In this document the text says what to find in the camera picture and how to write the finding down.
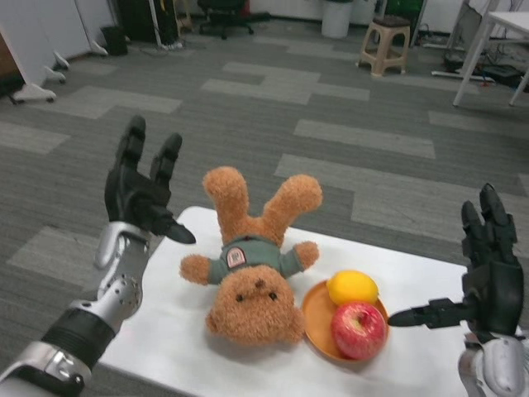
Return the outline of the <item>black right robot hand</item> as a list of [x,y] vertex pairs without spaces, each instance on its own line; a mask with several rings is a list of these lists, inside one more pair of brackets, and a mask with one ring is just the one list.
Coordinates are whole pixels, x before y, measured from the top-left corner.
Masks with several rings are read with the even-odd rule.
[[471,332],[514,337],[522,315],[524,274],[514,254],[517,231],[496,189],[489,183],[479,192],[481,211],[472,202],[461,207],[465,232],[463,255],[469,259],[462,276],[463,299],[433,299],[428,305],[392,314],[396,328],[450,328],[468,323]]

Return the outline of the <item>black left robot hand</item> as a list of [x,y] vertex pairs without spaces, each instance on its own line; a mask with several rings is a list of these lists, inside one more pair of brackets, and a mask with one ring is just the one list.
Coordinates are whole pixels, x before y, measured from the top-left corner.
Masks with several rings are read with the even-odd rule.
[[152,160],[150,174],[145,176],[138,170],[145,144],[145,129],[145,119],[135,115],[119,141],[104,191],[108,219],[131,224],[175,242],[194,244],[195,236],[177,223],[168,209],[171,198],[169,182],[183,138],[178,133],[172,134]]

